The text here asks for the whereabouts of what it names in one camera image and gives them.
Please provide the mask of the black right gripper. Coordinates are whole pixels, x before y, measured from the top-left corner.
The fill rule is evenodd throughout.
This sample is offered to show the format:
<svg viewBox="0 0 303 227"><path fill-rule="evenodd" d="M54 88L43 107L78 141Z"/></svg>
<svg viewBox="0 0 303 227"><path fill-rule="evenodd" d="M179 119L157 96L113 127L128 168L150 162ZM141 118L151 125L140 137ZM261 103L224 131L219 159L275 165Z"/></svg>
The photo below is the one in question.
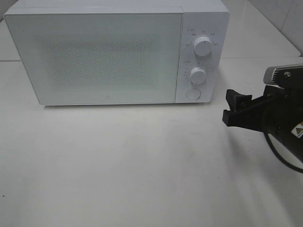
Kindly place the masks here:
<svg viewBox="0 0 303 227"><path fill-rule="evenodd" d="M223 122L228 127L239 127L263 132L265 139L282 162L287 163L275 148L270 135L300 162L303 161L303 89L266 86L262 96L253 99L227 89L226 101L230 110L223 111Z"/></svg>

